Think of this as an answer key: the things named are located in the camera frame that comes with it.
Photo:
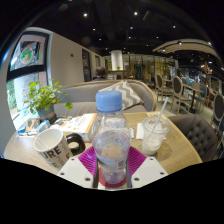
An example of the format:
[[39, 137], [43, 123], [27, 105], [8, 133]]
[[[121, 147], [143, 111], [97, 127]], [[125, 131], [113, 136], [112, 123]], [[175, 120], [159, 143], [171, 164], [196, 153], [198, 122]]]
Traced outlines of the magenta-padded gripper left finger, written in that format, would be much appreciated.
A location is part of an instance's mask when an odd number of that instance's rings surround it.
[[78, 157], [71, 157], [57, 175], [84, 188], [97, 188], [98, 161], [93, 147]]

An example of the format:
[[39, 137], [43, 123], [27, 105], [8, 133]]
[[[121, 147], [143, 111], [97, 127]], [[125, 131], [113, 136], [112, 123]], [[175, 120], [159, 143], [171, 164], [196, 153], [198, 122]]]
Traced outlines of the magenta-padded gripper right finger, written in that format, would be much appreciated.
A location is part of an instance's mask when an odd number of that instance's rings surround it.
[[140, 188], [167, 175], [155, 157], [146, 157], [134, 147], [129, 149], [126, 163], [128, 188]]

